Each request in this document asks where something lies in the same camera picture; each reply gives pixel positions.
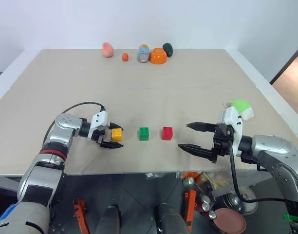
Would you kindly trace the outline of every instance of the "beige table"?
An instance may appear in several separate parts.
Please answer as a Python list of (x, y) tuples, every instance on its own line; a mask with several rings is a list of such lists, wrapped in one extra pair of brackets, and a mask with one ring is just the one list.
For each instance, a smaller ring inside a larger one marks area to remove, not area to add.
[[(225, 50), (179, 50), (163, 65), (139, 63), (136, 50), (103, 58), (100, 50), (43, 50), (0, 100), (0, 175), (22, 175), (39, 152), (44, 134), (61, 111), (83, 101), (106, 106), (113, 122), (124, 127), (123, 148), (101, 149), (76, 138), (66, 173), (101, 174), (228, 169), (228, 157), (217, 164), (194, 157), (177, 147), (192, 143), (210, 148), (211, 133), (185, 124), (216, 123), (222, 103), (248, 100), (255, 117), (244, 123), (244, 135), (278, 135), (298, 140), (288, 125)], [(93, 105), (70, 111), (90, 119)], [(139, 127), (149, 127), (150, 140), (139, 141)], [(162, 126), (174, 137), (162, 141)], [(238, 169), (254, 165), (236, 160)]]

